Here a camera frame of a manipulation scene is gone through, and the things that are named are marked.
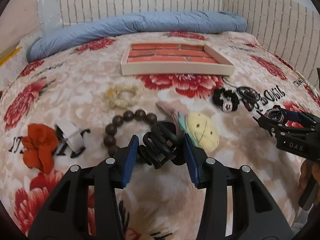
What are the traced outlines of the right hand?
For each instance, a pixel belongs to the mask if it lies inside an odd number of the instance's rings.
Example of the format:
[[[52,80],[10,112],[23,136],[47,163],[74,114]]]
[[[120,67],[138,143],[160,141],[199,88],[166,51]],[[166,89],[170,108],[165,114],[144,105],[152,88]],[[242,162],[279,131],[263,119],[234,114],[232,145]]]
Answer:
[[[319,163],[312,163],[311,167],[308,167],[307,160],[305,160],[300,167],[300,178],[298,186],[298,194],[302,195],[308,184],[308,174],[312,174],[313,178],[319,184]]]

